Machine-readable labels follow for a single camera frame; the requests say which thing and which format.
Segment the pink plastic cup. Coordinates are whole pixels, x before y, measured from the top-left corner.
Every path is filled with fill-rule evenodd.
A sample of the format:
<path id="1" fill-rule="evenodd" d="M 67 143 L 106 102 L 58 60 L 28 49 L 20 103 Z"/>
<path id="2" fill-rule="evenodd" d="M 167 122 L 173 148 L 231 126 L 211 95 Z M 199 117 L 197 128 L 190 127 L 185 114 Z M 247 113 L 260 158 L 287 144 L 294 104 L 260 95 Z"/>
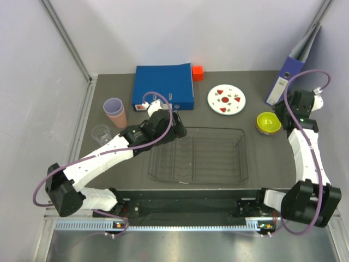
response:
<path id="1" fill-rule="evenodd" d="M 124 108 L 117 116 L 112 116 L 110 114 L 106 114 L 112 123 L 119 129 L 124 129 L 128 125 L 127 116 Z"/>

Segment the yellow-green bowl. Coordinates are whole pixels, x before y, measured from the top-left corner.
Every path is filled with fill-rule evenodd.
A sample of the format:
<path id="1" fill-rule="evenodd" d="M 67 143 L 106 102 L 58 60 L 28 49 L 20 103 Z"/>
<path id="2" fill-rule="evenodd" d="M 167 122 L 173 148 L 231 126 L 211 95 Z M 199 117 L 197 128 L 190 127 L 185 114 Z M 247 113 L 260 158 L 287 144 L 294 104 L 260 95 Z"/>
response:
<path id="1" fill-rule="evenodd" d="M 282 125 L 276 116 L 272 112 L 262 112 L 256 118 L 256 126 L 263 128 L 264 130 L 276 130 L 281 128 Z"/>

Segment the lilac plastic cup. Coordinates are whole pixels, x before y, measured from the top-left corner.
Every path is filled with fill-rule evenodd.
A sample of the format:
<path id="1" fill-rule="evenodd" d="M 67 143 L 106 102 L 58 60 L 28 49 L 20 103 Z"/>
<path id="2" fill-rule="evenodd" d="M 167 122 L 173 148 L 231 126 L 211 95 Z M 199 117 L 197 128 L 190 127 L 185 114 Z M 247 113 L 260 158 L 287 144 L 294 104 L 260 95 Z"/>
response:
<path id="1" fill-rule="evenodd" d="M 107 115 L 118 116 L 122 113 L 124 107 L 119 98 L 110 98 L 104 102 L 103 109 Z"/>

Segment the clear glass tumbler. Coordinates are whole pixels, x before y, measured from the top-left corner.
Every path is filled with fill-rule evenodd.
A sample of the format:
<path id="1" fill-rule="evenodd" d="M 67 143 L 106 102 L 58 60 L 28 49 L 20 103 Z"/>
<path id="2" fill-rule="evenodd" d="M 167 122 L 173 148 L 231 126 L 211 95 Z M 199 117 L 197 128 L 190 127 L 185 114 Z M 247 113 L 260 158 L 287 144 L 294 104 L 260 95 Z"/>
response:
<path id="1" fill-rule="evenodd" d="M 101 146 L 106 145 L 112 140 L 109 127 L 103 124 L 95 126 L 92 129 L 91 136 Z"/>

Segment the white watermelon plate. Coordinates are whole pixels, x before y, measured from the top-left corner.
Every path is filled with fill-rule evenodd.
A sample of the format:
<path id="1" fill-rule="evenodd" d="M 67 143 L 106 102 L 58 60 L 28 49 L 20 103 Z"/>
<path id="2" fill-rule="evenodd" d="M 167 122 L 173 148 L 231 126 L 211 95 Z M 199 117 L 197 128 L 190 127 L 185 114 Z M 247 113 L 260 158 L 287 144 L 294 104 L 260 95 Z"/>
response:
<path id="1" fill-rule="evenodd" d="M 207 94 L 209 107 L 217 114 L 232 116 L 240 113 L 246 105 L 246 96 L 238 87 L 221 84 Z"/>

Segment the red blue patterned bowl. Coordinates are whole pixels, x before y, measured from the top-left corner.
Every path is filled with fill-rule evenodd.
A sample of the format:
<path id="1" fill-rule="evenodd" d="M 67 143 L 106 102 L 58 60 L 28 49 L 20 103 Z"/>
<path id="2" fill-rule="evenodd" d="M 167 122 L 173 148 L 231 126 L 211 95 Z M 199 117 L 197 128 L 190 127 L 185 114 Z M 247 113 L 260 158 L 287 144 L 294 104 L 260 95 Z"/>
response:
<path id="1" fill-rule="evenodd" d="M 256 129 L 258 130 L 259 133 L 263 135 L 274 135 L 280 131 L 281 128 L 278 128 L 276 130 L 264 130 L 263 128 L 256 126 Z"/>

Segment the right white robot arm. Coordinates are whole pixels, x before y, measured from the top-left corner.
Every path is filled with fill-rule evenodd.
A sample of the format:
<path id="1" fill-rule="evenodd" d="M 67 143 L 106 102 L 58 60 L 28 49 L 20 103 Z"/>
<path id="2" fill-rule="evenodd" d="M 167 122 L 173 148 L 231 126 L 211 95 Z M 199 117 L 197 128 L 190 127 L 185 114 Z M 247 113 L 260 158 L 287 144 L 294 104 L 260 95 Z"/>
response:
<path id="1" fill-rule="evenodd" d="M 262 188 L 255 201 L 261 216 L 278 211 L 283 219 L 325 227 L 341 200 L 341 190 L 333 187 L 323 168 L 318 149 L 318 125 L 310 118 L 324 102 L 319 90 L 293 91 L 273 105 L 287 133 L 296 168 L 296 183 L 287 192 Z"/>

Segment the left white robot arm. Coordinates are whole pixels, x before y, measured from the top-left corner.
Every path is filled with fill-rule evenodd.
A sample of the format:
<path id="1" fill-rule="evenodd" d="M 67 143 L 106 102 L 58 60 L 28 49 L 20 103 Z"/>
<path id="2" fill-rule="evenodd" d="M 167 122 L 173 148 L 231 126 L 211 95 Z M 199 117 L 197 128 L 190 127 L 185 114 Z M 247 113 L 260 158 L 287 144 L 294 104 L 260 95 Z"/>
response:
<path id="1" fill-rule="evenodd" d="M 78 210 L 101 210 L 119 216 L 124 201 L 114 188 L 94 189 L 86 185 L 111 167 L 185 137 L 187 129 L 177 112 L 158 110 L 140 125 L 128 126 L 101 148 L 67 168 L 49 167 L 54 173 L 46 181 L 45 191 L 61 217 Z"/>

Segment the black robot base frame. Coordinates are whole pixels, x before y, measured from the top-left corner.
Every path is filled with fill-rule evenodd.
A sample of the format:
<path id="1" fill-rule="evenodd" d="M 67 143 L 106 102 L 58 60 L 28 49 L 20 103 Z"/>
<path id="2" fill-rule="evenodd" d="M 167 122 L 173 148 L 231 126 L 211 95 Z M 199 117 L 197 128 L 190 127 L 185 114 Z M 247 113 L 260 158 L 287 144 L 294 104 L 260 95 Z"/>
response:
<path id="1" fill-rule="evenodd" d="M 256 189 L 119 190 L 110 213 L 130 225 L 241 225 L 248 218 L 274 223 L 257 207 Z"/>

